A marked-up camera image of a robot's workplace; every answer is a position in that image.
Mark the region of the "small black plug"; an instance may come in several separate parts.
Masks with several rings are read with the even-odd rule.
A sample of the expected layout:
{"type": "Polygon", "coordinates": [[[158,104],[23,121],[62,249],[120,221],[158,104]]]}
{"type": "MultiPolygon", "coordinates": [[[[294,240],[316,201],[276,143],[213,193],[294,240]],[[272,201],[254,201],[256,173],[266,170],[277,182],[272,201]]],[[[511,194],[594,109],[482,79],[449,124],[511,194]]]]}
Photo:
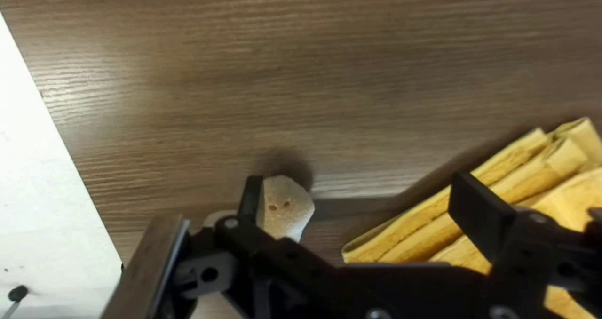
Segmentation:
{"type": "Polygon", "coordinates": [[[11,319],[14,313],[21,306],[22,300],[28,295],[28,293],[29,289],[25,285],[19,285],[11,289],[7,294],[7,298],[9,302],[11,302],[11,305],[8,307],[8,310],[2,314],[0,319],[11,319]]]}

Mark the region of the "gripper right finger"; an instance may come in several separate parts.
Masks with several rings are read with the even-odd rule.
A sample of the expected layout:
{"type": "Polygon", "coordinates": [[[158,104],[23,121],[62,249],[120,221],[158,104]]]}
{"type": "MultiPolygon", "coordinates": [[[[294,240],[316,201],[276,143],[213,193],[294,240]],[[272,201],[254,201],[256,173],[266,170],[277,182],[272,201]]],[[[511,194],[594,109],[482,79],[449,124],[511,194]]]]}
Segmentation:
{"type": "Polygon", "coordinates": [[[479,317],[564,319],[549,311],[549,286],[561,287],[602,319],[602,224],[563,227],[534,209],[508,205],[468,173],[451,181],[449,215],[491,263],[479,317]]]}

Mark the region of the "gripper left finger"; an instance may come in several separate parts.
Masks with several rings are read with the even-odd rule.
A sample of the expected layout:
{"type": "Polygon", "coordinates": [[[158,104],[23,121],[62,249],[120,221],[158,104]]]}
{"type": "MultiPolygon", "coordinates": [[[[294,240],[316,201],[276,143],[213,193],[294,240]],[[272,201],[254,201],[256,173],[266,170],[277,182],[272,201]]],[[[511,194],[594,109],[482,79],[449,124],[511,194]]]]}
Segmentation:
{"type": "Polygon", "coordinates": [[[262,176],[248,177],[233,215],[183,236],[160,319],[190,319],[198,300],[213,293],[223,295],[243,319],[340,319],[328,295],[333,267],[257,226],[262,183],[262,176]]]}

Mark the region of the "yellow cloth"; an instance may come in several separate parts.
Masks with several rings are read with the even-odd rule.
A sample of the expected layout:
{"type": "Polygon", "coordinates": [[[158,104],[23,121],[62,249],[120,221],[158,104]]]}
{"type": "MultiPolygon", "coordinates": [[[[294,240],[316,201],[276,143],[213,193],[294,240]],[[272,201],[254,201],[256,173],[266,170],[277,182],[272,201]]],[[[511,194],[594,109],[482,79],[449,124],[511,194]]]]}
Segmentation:
{"type": "MultiPolygon", "coordinates": [[[[602,136],[587,117],[550,133],[533,129],[468,174],[508,205],[537,210],[570,230],[602,224],[602,136]]],[[[433,267],[435,280],[450,278],[442,291],[450,305],[415,305],[400,317],[487,319],[479,309],[491,263],[449,215],[451,184],[342,249],[346,263],[418,263],[419,274],[433,267]]],[[[548,287],[545,306],[564,319],[595,319],[561,287],[548,287]]]]}

